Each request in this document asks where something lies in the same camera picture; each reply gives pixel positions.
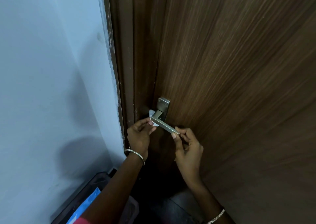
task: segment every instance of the forearm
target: forearm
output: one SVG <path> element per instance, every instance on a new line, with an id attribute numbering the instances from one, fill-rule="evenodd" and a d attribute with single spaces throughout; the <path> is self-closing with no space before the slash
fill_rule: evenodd
<path id="1" fill-rule="evenodd" d="M 191 184 L 189 188 L 204 213 L 206 223 L 221 213 L 223 207 L 217 202 L 213 194 L 207 189 L 202 181 Z M 233 223 L 234 221 L 230 218 L 226 211 L 219 219 L 216 220 L 216 224 Z"/>
<path id="2" fill-rule="evenodd" d="M 142 165 L 139 156 L 129 154 L 81 217 L 91 224 L 118 222 Z"/>

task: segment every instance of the hand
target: hand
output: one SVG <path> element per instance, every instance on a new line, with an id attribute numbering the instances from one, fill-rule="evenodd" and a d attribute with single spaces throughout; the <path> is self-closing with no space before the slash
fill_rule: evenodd
<path id="1" fill-rule="evenodd" d="M 180 173 L 190 189 L 201 183 L 200 162 L 203 153 L 203 146 L 200 145 L 190 128 L 180 129 L 180 136 L 189 143 L 189 146 L 183 149 L 182 140 L 179 135 L 172 133 L 172 138 L 176 144 L 176 163 Z"/>
<path id="2" fill-rule="evenodd" d="M 127 139 L 131 149 L 139 153 L 144 160 L 148 157 L 149 135 L 156 130 L 150 117 L 135 122 L 127 129 Z"/>

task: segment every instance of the white tissue paper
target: white tissue paper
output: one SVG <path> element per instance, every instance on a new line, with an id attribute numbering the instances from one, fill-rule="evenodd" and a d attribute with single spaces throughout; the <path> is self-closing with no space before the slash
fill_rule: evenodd
<path id="1" fill-rule="evenodd" d="M 154 115 L 154 114 L 155 114 L 155 111 L 150 109 L 150 110 L 149 110 L 150 120 L 151 120 L 152 115 Z"/>

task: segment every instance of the red sleeve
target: red sleeve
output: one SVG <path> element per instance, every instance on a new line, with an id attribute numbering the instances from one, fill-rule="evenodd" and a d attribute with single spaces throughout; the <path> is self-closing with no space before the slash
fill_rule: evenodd
<path id="1" fill-rule="evenodd" d="M 91 223 L 88 222 L 86 219 L 83 219 L 80 217 L 73 224 L 91 224 Z"/>

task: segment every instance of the bracelet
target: bracelet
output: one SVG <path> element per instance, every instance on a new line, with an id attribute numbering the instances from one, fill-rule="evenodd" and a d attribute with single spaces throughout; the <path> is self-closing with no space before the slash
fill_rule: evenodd
<path id="1" fill-rule="evenodd" d="M 138 155 L 141 158 L 141 160 L 144 162 L 143 166 L 145 165 L 145 160 L 139 153 L 137 153 L 136 151 L 133 151 L 131 149 L 125 149 L 125 152 L 126 151 L 131 152 L 131 153 L 135 153 L 136 155 Z"/>
<path id="2" fill-rule="evenodd" d="M 215 217 L 213 220 L 209 221 L 207 224 L 212 224 L 212 223 L 214 223 L 218 218 L 220 218 L 220 217 L 224 214 L 224 212 L 225 212 L 225 209 L 223 209 L 223 210 L 221 211 L 221 213 L 218 214 L 217 217 Z"/>

